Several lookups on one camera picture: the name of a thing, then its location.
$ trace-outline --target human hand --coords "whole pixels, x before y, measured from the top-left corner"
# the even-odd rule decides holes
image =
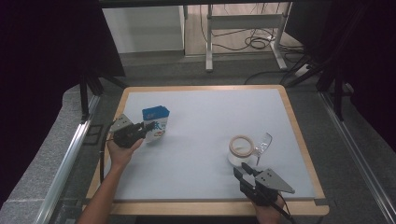
[[[118,168],[124,169],[132,158],[132,154],[137,150],[143,143],[143,139],[137,140],[130,148],[119,147],[111,140],[107,141],[107,148],[111,159],[111,169]]]
[[[253,203],[254,209],[256,209],[256,216],[257,220],[260,224],[278,224],[280,223],[280,213],[275,210],[273,206],[258,206],[257,204]],[[276,204],[283,208],[285,202],[277,196]]]

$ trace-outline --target human arm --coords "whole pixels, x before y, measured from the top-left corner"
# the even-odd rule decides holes
[[[251,202],[256,210],[256,217],[260,224],[279,224],[280,223],[280,213],[275,210],[272,206],[258,206],[254,202]],[[283,208],[285,203],[277,196],[276,205]]]
[[[99,189],[95,192],[90,203],[84,209],[78,223],[106,223],[110,213],[111,204],[116,194],[120,177],[126,165],[132,158],[134,151],[142,145],[143,139],[139,139],[131,148],[121,148],[114,141],[107,142],[108,152],[111,159],[111,167]]]

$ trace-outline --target cable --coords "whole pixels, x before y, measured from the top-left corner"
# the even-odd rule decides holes
[[[300,60],[299,60],[297,63],[294,64],[294,66],[290,69],[290,71],[296,72],[296,71],[298,71],[300,68],[302,68],[302,67],[304,66],[304,63],[301,63],[301,62],[303,61],[303,59],[305,58],[305,56],[307,56],[307,54],[304,54],[303,57],[301,57]],[[309,59],[306,61],[306,63],[309,63],[309,62],[311,62],[311,61],[312,61],[312,59],[309,58]],[[289,76],[289,74],[290,74],[290,73],[287,73],[287,74],[285,74],[285,75],[282,77],[282,79],[281,79],[280,82],[279,82],[279,85],[282,85],[282,86],[283,86],[283,84],[285,83],[286,78]]]
[[[303,53],[299,53],[299,52],[293,52],[293,53],[285,53],[285,59],[290,62],[290,63],[297,63],[298,61],[292,61],[290,58],[288,58],[288,55],[290,54],[303,54]]]
[[[226,6],[226,4],[224,4],[224,10],[225,10],[225,12],[227,12],[227,15],[230,15],[229,13],[228,13],[228,11],[227,11],[227,8],[225,8],[225,6]]]
[[[283,198],[283,196],[282,196],[280,193],[278,193],[277,195],[279,195],[279,197],[282,199],[283,203],[286,205],[286,210],[288,211],[288,214],[289,214],[289,217],[290,217],[289,221],[290,221],[292,224],[297,224],[297,222],[296,222],[296,221],[294,220],[294,218],[291,216],[291,213],[290,213],[288,204],[286,203],[286,200]]]
[[[202,32],[205,42],[207,43],[207,39],[206,39],[205,32],[204,32],[203,21],[202,21],[202,6],[200,6],[199,10],[200,10],[201,32]],[[267,38],[254,36],[256,34],[257,30],[262,30],[262,31],[268,33],[269,35],[272,35],[269,31],[267,31],[265,29],[245,29],[245,30],[234,31],[234,32],[230,32],[230,33],[226,33],[226,34],[222,34],[222,35],[231,35],[231,34],[244,32],[247,30],[250,30],[251,33],[250,33],[250,36],[245,39],[246,45],[244,47],[242,47],[241,49],[231,49],[231,48],[225,47],[220,44],[212,44],[212,46],[217,46],[217,47],[221,47],[221,48],[228,49],[228,50],[238,51],[238,50],[242,50],[242,49],[247,49],[248,47],[252,47],[253,49],[265,49],[268,46],[268,44],[270,43],[270,40],[268,40]],[[260,43],[262,45],[259,47],[255,46],[255,44],[257,45],[257,43]]]
[[[247,85],[247,83],[248,83],[249,80],[251,80],[252,78],[257,77],[257,76],[259,76],[259,75],[264,75],[264,74],[268,74],[268,73],[285,73],[285,72],[288,72],[288,71],[266,71],[266,72],[259,72],[259,73],[253,74],[253,75],[251,75],[250,77],[248,77],[248,78],[245,80],[244,85]]]
[[[263,194],[261,191],[256,190],[255,192],[260,194],[260,196],[262,196],[273,208],[275,208],[276,211],[278,211],[288,221],[290,221],[292,224],[297,224],[296,221],[294,220],[294,218],[291,216],[290,212],[288,212],[288,213],[285,212],[285,210],[283,210],[283,208],[279,207],[279,205],[277,205],[275,202],[269,200],[268,197],[265,194]]]
[[[264,14],[265,9],[267,8],[268,3],[264,3],[264,5],[262,5],[262,14]]]
[[[112,139],[109,139],[109,140],[106,140],[106,139],[107,139],[108,132],[110,131],[110,128],[114,124],[114,122],[115,122],[115,120],[112,121],[111,124],[109,124],[107,126],[107,128],[105,129],[104,136],[103,136],[103,139],[102,139],[102,145],[101,145],[101,148],[99,150],[99,179],[100,179],[100,183],[101,184],[102,184],[102,182],[103,182],[103,180],[105,178],[105,148],[106,148],[106,142],[109,141],[109,140],[112,140]]]
[[[258,3],[256,3],[256,5],[254,6],[254,8],[256,8],[258,5],[259,5],[259,4],[258,4]],[[253,9],[251,9],[251,11],[250,11],[250,14],[253,12],[254,8],[253,8]]]
[[[299,48],[303,49],[304,48],[304,46],[285,46],[282,44],[279,44],[279,46],[281,46],[283,48],[289,48],[289,49],[299,49]]]
[[[280,6],[280,3],[277,4],[277,8],[276,8],[276,13],[275,14],[277,14],[277,11],[279,10],[279,6]],[[275,32],[275,30],[273,28],[273,32],[271,34],[271,38],[274,37],[274,32]]]

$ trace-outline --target metal rail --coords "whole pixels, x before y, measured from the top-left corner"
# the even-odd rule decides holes
[[[64,160],[62,161],[58,172],[56,173],[52,184],[49,187],[49,191],[38,210],[37,216],[34,223],[49,223],[50,217],[52,216],[53,210],[55,209],[56,203],[58,202],[62,191],[64,190],[64,184],[66,183],[67,177],[69,177],[70,171],[73,168],[74,162],[78,155],[79,149],[84,140],[85,134],[90,127],[92,121],[92,114],[96,109],[100,100],[100,96],[93,96],[90,101],[90,115],[87,121],[78,125],[75,135],[69,145],[69,148],[64,155]]]
[[[352,156],[353,161],[361,172],[361,176],[366,182],[367,187],[372,192],[375,201],[377,202],[379,208],[381,209],[385,219],[389,224],[396,223],[396,210],[394,205],[392,204],[391,199],[388,194],[384,191],[381,184],[375,177],[370,165],[367,163],[364,156],[361,154],[361,150],[350,134],[347,126],[343,121],[341,121],[332,110],[332,100],[328,93],[320,92],[320,97],[322,98],[324,104],[326,105],[327,112],[329,113],[332,121],[335,124],[337,131],[342,135],[344,142],[346,143],[346,147]]]

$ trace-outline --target wrist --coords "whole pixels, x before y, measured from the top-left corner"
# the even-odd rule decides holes
[[[123,165],[111,164],[109,173],[122,174],[124,169],[125,169],[125,166],[123,166]]]

